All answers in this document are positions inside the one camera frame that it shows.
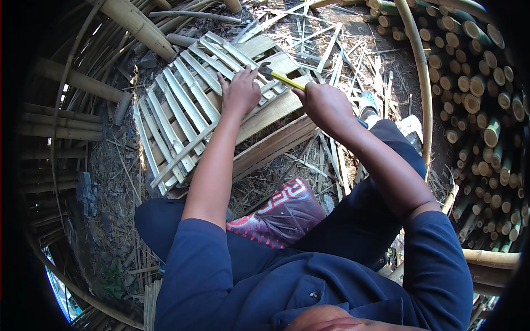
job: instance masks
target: leg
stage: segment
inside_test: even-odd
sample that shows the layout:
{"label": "leg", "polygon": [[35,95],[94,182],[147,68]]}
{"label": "leg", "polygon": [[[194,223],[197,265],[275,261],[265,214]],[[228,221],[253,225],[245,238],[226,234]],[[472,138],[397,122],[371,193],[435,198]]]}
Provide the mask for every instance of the leg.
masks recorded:
{"label": "leg", "polygon": [[[425,176],[421,156],[394,122],[378,121],[370,131],[403,157],[420,176]],[[388,209],[369,177],[293,247],[304,252],[342,256],[378,270],[379,259],[400,230],[399,220]]]}
{"label": "leg", "polygon": [[[163,262],[167,261],[183,210],[184,200],[171,199],[151,199],[136,209],[138,233]],[[275,256],[274,249],[248,238],[232,232],[227,232],[226,236],[234,284],[261,272]]]}

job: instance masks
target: man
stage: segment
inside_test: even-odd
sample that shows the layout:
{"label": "man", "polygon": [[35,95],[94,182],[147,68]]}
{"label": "man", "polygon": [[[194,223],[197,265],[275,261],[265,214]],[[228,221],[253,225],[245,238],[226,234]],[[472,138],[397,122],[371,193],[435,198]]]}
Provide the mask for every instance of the man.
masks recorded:
{"label": "man", "polygon": [[[421,157],[387,120],[370,131],[329,85],[294,90],[322,130],[351,150],[370,178],[286,249],[226,232],[236,136],[260,99],[249,67],[223,89],[219,124],[186,202],[154,199],[136,227],[166,263],[156,330],[464,330],[473,286],[448,218],[423,181]],[[361,117],[374,112],[367,108]],[[401,227],[403,287],[377,273]]]}

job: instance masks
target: navy blue shirt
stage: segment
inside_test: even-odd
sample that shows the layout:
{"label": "navy blue shirt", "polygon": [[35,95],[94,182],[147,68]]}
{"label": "navy blue shirt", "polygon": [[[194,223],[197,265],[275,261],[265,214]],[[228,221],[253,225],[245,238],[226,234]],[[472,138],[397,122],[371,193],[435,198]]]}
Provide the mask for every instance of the navy blue shirt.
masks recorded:
{"label": "navy blue shirt", "polygon": [[449,219],[424,212],[405,232],[403,287],[323,253],[276,259],[234,285],[226,233],[210,222],[182,220],[156,303],[155,329],[283,330],[310,306],[336,305],[353,317],[465,330],[473,284]]}

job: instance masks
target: forearm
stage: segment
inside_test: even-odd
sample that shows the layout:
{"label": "forearm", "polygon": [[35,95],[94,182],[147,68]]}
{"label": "forearm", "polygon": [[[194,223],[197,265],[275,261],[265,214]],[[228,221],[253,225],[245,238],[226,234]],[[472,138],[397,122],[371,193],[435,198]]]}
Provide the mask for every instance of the forearm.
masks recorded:
{"label": "forearm", "polygon": [[199,218],[226,230],[235,142],[242,115],[222,115],[191,181],[182,219]]}
{"label": "forearm", "polygon": [[342,143],[370,173],[390,210],[400,218],[412,219],[439,205],[423,178],[387,144],[365,130],[355,119]]}

